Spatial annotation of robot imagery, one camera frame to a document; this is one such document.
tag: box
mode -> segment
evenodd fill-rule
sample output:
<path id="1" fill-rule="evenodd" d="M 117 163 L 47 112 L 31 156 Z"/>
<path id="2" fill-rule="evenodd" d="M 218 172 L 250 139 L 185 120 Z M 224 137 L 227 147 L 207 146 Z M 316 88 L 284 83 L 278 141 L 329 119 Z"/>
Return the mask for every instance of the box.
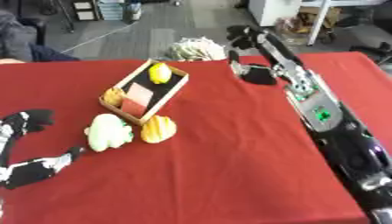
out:
<path id="1" fill-rule="evenodd" d="M 146 123 L 152 116 L 154 116 L 188 81 L 189 74 L 181 71 L 175 67 L 169 66 L 172 71 L 171 79 L 165 84 L 154 84 L 150 81 L 149 69 L 153 65 L 160 63 L 159 61 L 149 59 L 144 64 L 142 64 L 137 70 L 129 74 L 123 80 L 115 84 L 113 87 L 109 88 L 122 88 L 125 92 L 128 91 L 130 85 L 133 82 L 148 88 L 154 95 L 146 109 L 146 112 L 141 118 L 134 117 L 128 113 L 123 112 L 117 107 L 107 104 L 102 96 L 99 98 L 100 104 L 106 109 L 112 111 L 113 113 L 121 116 L 127 121 L 134 124 L 142 126 Z"/>
<path id="2" fill-rule="evenodd" d="M 122 20 L 123 6 L 120 3 L 98 3 L 98 7 L 104 20 Z"/>

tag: white cabinet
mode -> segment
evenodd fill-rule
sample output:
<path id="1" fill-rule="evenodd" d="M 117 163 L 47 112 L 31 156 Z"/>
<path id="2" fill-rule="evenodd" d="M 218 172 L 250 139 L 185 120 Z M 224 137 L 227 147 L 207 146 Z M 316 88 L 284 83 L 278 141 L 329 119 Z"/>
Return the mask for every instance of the white cabinet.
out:
<path id="1" fill-rule="evenodd" d="M 249 10 L 260 26 L 272 26 L 279 18 L 298 14 L 301 0 L 250 0 Z"/>

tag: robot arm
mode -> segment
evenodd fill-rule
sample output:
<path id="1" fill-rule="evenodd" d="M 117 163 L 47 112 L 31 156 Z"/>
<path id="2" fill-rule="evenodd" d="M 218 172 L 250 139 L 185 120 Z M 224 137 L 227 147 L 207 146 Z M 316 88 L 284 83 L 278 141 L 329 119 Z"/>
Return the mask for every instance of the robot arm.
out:
<path id="1" fill-rule="evenodd" d="M 41 131 L 52 124 L 52 111 L 34 109 L 6 116 L 0 120 L 0 186 L 14 189 L 49 179 L 62 168 L 70 165 L 83 152 L 72 147 L 59 157 L 34 158 L 17 164 L 9 164 L 13 144 L 27 133 Z"/>
<path id="2" fill-rule="evenodd" d="M 392 223 L 391 160 L 367 127 L 274 34 L 248 26 L 227 30 L 234 47 L 255 47 L 267 58 L 271 78 L 288 81 L 284 88 L 288 101 L 326 162 L 369 219 L 373 223 Z M 239 75 L 246 77 L 247 69 L 238 69 L 241 64 L 231 65 L 234 72 L 241 71 Z"/>

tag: wooden tray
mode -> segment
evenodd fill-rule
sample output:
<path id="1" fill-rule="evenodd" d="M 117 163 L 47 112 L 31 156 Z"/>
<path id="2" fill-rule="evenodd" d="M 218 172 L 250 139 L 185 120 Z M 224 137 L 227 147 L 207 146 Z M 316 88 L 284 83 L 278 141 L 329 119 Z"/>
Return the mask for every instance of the wooden tray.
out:
<path id="1" fill-rule="evenodd" d="M 149 68 L 153 65 L 160 63 L 159 61 L 149 59 L 142 64 L 137 70 L 125 77 L 123 80 L 115 84 L 114 88 L 122 88 L 127 92 L 130 85 L 136 82 L 145 88 L 151 90 L 154 95 L 151 98 L 149 105 L 147 106 L 146 112 L 141 118 L 137 118 L 133 115 L 123 112 L 117 107 L 107 104 L 102 96 L 100 96 L 100 104 L 106 109 L 114 112 L 115 114 L 123 117 L 124 119 L 133 122 L 134 124 L 142 126 L 152 116 L 154 116 L 188 81 L 189 74 L 181 71 L 175 67 L 169 66 L 172 71 L 171 79 L 165 84 L 154 84 L 150 81 Z"/>

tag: metal frame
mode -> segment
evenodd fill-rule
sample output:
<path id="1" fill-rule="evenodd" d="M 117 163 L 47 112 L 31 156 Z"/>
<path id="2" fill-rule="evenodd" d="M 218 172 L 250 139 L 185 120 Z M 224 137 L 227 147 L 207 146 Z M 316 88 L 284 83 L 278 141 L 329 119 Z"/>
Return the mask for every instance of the metal frame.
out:
<path id="1" fill-rule="evenodd" d="M 321 25 L 323 24 L 326 13 L 330 7 L 336 6 L 363 6 L 363 5 L 377 5 L 383 4 L 388 0 L 316 0 L 311 2 L 302 2 L 301 6 L 305 7 L 319 7 L 320 11 L 316 17 L 316 22 L 311 28 L 311 34 L 308 38 L 308 46 L 312 46 L 316 42 L 319 35 Z"/>

